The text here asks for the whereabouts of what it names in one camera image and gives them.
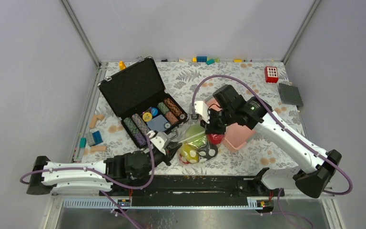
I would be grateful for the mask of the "red toy pomegranate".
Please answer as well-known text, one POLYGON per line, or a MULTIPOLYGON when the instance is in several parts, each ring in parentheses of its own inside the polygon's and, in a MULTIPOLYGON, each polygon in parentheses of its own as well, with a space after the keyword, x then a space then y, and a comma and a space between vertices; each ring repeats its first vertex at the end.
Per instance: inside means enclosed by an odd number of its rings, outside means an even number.
POLYGON ((208 134, 207 135, 207 139, 208 139, 209 143, 213 144, 213 145, 220 144, 223 141, 224 137, 225 137, 225 135, 221 135, 221 134, 208 134))

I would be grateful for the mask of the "green toy cabbage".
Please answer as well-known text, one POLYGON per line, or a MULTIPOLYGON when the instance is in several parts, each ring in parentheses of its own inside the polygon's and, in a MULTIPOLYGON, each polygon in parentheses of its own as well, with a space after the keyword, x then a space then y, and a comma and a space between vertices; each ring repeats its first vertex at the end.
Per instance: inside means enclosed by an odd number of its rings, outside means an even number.
POLYGON ((186 129, 183 135, 183 140, 190 142, 195 141, 196 139, 204 136, 205 136, 205 128, 202 127, 200 124, 194 124, 186 129))

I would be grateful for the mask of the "clear zip top bag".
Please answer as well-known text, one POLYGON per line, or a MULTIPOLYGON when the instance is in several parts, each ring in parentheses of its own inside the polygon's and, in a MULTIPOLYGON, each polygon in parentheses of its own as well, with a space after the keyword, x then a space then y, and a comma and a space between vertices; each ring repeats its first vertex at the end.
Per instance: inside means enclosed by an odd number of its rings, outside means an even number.
MULTIPOLYGON (((207 139, 207 134, 205 133, 205 136, 204 137, 201 137, 201 138, 198 138, 196 139, 195 141, 186 141, 186 140, 182 140, 181 142, 182 144, 189 144, 189 145, 192 145, 193 147, 195 147, 197 149, 197 152, 198 150, 205 146, 207 143, 209 143, 208 139, 207 139)), ((207 162, 208 160, 205 160, 205 159, 200 159, 200 161, 198 163, 203 163, 203 162, 207 162)))

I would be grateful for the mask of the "purple toy eggplant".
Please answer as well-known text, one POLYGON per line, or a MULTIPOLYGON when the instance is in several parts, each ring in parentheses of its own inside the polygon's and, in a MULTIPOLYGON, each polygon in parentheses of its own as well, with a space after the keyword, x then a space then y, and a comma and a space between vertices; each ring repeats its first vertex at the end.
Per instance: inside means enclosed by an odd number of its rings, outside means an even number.
POLYGON ((211 160, 218 155, 218 146, 207 143, 198 150, 200 159, 211 160))

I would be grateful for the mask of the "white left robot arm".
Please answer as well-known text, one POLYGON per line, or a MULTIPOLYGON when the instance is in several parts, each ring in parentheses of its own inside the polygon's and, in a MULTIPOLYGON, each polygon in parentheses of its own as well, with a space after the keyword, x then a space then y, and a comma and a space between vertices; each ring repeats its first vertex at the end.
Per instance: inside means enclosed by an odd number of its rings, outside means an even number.
POLYGON ((171 165, 171 160, 182 143, 151 140, 150 151, 134 151, 90 163, 56 163, 47 156, 38 156, 31 172, 20 182, 26 184, 28 195, 47 195, 69 190, 82 192, 113 192, 125 195, 129 189, 148 187, 154 179, 154 170, 161 164, 171 165))

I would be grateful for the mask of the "yellow toy star fruit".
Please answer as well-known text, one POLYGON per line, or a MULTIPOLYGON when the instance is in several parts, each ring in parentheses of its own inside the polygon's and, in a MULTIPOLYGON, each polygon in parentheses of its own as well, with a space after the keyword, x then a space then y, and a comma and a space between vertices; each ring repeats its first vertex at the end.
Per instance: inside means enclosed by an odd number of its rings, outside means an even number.
POLYGON ((179 149, 179 160, 184 164, 196 164, 200 161, 197 149, 189 144, 183 144, 179 149))

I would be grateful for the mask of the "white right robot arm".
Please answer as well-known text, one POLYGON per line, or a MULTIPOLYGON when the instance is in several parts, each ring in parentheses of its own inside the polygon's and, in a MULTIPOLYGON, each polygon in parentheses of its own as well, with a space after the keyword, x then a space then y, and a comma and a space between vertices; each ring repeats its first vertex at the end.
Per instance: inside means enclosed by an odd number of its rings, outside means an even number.
POLYGON ((246 126, 272 141, 297 164, 289 169, 262 169, 254 184, 256 194, 265 197, 273 189, 297 188, 311 198, 320 197, 342 158, 338 151, 316 146, 292 129, 263 100, 255 96, 245 100, 231 85, 221 87, 213 97, 217 110, 202 101, 193 104, 207 134, 224 134, 232 124, 246 126))

